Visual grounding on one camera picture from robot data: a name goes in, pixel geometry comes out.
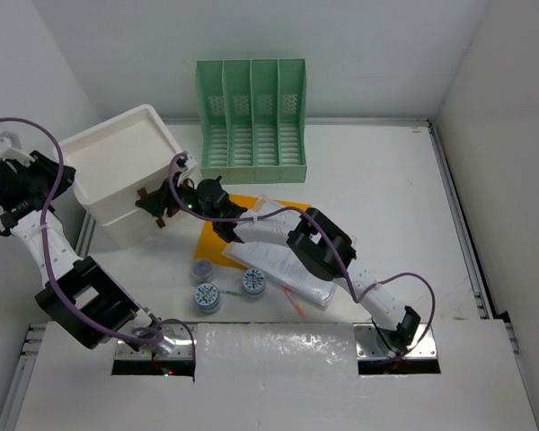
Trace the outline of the white plastic drawer unit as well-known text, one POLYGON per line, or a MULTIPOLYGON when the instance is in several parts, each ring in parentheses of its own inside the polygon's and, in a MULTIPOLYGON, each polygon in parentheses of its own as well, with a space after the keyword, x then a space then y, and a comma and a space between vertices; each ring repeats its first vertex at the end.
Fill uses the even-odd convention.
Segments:
POLYGON ((77 201, 120 248, 159 232, 155 218, 135 205, 138 191, 159 189, 182 148, 154 107, 135 107, 60 146, 64 165, 76 169, 77 201))

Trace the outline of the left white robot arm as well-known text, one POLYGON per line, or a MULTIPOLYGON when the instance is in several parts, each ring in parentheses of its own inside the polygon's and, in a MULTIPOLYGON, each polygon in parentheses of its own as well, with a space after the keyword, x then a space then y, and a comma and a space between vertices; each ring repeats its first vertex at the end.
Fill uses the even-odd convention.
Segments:
POLYGON ((14 236, 31 253, 42 277, 38 306, 81 345, 94 349, 111 338, 156 356, 170 354, 150 312, 138 305, 91 257, 79 257, 47 203, 73 182, 75 169, 59 167, 38 151, 24 165, 0 158, 0 236, 14 236))

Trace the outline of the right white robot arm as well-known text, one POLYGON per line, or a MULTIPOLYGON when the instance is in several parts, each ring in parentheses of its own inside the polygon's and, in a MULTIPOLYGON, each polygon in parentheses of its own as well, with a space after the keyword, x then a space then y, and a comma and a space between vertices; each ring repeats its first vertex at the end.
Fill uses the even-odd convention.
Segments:
POLYGON ((289 249, 314 277, 349 293, 370 314, 378 338, 389 351, 404 355, 420 325, 419 314, 396 299, 357 261, 350 237, 320 210, 280 207, 266 214, 234 203, 220 180, 164 180, 159 189, 137 191, 136 206, 157 219, 183 211, 210 222, 226 243, 261 242, 289 249))

